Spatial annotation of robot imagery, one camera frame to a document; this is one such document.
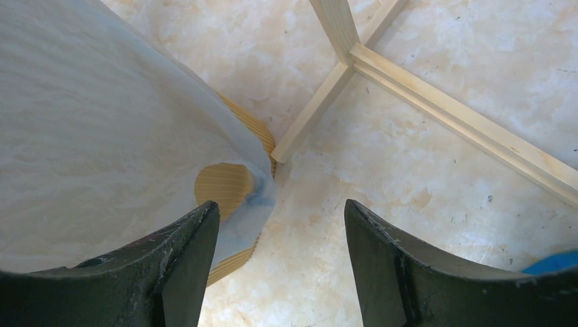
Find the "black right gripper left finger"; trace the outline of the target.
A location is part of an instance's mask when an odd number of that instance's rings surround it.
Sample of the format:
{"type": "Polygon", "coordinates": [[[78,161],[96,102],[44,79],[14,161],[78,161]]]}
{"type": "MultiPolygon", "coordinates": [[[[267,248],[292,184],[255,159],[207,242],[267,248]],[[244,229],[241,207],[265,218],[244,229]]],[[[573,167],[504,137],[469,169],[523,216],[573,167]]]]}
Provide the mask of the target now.
{"type": "Polygon", "coordinates": [[[196,326],[219,231],[208,201],[72,267],[1,273],[2,326],[196,326]]]}

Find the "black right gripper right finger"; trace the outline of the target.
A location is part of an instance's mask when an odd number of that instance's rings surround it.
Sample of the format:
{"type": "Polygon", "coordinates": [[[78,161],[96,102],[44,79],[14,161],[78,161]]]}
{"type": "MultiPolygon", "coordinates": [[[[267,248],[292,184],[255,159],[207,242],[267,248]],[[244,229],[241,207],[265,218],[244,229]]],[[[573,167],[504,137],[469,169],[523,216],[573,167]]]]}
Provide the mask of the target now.
{"type": "Polygon", "coordinates": [[[439,249],[355,200],[344,222],[364,326],[576,326],[577,268],[502,270],[439,249]]]}

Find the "yellow plastic trash bin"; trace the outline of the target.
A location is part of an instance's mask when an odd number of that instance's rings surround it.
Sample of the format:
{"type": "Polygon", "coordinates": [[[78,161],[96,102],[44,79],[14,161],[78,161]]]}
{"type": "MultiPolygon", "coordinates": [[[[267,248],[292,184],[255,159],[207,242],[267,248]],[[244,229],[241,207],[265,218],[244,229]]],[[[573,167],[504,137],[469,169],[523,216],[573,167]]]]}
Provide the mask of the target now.
{"type": "MultiPolygon", "coordinates": [[[[265,123],[223,94],[218,93],[218,95],[234,115],[260,139],[271,161],[271,173],[275,174],[276,161],[271,156],[271,152],[275,148],[275,140],[268,127],[265,123]]],[[[221,223],[224,223],[230,218],[233,212],[240,207],[244,198],[252,190],[252,186],[252,177],[249,175],[247,168],[237,164],[219,163],[208,166],[200,171],[195,181],[194,195],[199,203],[208,200],[217,202],[221,223]]],[[[258,240],[255,240],[251,247],[223,259],[212,268],[208,276],[207,287],[210,287],[227,275],[233,273],[249,261],[257,244],[258,240]]]]}

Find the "light blue plastic trash bag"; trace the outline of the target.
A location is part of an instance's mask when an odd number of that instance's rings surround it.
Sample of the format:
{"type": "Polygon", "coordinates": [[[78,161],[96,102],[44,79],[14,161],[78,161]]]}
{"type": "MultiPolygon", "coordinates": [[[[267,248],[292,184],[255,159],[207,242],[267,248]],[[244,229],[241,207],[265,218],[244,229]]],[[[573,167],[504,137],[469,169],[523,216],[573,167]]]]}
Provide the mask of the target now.
{"type": "Polygon", "coordinates": [[[252,246],[275,206],[258,137],[101,1],[1,2],[3,270],[75,266],[171,224],[220,163],[254,185],[215,263],[252,246]]]}

